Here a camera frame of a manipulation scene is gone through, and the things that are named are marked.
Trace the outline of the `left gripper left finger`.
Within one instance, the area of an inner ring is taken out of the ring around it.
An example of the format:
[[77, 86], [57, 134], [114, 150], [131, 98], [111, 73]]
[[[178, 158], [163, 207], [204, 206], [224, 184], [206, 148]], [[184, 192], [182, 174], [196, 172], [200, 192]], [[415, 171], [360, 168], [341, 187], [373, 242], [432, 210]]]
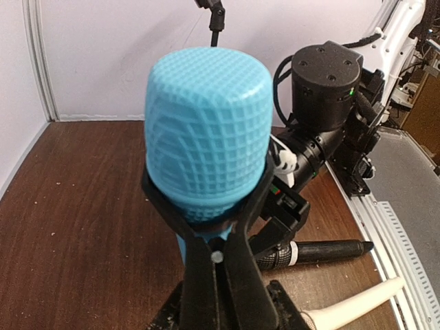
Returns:
[[147, 330], [179, 330], [179, 312], [183, 282], [179, 282], [162, 305]]

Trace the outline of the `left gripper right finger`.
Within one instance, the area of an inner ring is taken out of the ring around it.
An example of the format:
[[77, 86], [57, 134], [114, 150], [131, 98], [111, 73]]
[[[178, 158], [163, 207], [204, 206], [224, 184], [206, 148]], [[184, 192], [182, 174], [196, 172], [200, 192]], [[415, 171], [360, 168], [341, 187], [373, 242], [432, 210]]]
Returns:
[[279, 281], [271, 280], [267, 290], [278, 314], [278, 330], [311, 329]]

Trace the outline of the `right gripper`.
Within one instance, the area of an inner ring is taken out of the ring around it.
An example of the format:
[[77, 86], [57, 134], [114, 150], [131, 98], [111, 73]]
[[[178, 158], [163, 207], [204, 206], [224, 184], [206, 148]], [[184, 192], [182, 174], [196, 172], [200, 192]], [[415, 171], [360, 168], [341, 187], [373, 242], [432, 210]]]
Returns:
[[293, 240], [309, 216], [309, 202], [282, 181], [273, 181], [260, 218], [266, 225], [250, 238], [253, 254], [272, 254]]

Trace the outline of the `black microphone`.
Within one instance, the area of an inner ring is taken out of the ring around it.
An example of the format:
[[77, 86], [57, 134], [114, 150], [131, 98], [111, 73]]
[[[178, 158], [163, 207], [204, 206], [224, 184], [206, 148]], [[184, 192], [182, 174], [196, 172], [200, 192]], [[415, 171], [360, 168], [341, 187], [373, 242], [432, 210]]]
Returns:
[[371, 241], [291, 241], [288, 245], [256, 261], [260, 270], [276, 270], [294, 265], [331, 263], [356, 259], [374, 248]]

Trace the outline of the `black microphone stand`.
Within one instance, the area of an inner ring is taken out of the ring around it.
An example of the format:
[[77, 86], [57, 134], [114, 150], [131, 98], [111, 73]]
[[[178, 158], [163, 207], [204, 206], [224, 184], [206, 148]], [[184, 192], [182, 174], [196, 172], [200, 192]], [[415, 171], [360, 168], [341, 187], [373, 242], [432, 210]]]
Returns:
[[260, 214], [273, 167], [267, 159], [256, 188], [224, 223], [232, 228], [227, 239], [209, 241], [201, 233], [220, 230], [223, 225], [190, 225], [143, 172], [145, 195], [186, 244], [179, 329], [277, 329], [278, 314], [248, 242], [248, 228]]
[[221, 0], [195, 0], [199, 8], [204, 8], [210, 11], [209, 29], [212, 32], [210, 46], [216, 47], [218, 45], [219, 34], [224, 30], [226, 9]]

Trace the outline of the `blue toy microphone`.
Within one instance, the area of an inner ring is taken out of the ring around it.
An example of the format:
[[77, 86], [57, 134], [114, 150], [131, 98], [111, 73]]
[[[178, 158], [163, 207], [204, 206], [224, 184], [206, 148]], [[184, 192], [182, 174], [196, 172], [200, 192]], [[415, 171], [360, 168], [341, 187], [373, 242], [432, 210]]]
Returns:
[[142, 188], [198, 236], [226, 239], [265, 171], [271, 127], [272, 80], [259, 60], [221, 47], [171, 52], [148, 75]]

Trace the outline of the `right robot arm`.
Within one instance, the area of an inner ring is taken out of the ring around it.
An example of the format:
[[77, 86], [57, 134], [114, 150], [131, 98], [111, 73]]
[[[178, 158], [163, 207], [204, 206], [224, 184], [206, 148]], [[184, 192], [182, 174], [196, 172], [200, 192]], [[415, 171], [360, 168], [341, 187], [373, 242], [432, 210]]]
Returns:
[[387, 1], [368, 37], [344, 45], [328, 41], [285, 58], [273, 86], [291, 80], [292, 111], [271, 139], [275, 176], [261, 216], [266, 226], [250, 239], [256, 258], [289, 245], [310, 205], [300, 191], [330, 164], [348, 196], [369, 194], [368, 155], [405, 62], [422, 37], [425, 1]]

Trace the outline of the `pink toy microphone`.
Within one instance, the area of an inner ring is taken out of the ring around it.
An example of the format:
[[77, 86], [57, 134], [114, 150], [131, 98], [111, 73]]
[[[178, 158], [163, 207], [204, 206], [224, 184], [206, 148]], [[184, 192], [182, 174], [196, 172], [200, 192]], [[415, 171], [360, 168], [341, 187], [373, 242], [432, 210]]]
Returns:
[[302, 310], [300, 315], [310, 329], [339, 329], [390, 300], [404, 285], [404, 279], [391, 278], [324, 309]]

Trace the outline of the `left aluminium frame post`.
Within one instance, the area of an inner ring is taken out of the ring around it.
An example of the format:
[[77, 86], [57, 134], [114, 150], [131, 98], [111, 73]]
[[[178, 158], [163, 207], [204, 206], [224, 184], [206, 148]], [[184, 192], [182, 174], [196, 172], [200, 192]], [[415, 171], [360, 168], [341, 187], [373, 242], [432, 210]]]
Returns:
[[60, 115], [56, 106], [43, 40], [41, 1], [22, 0], [21, 3], [27, 46], [41, 105], [46, 120], [58, 122]]

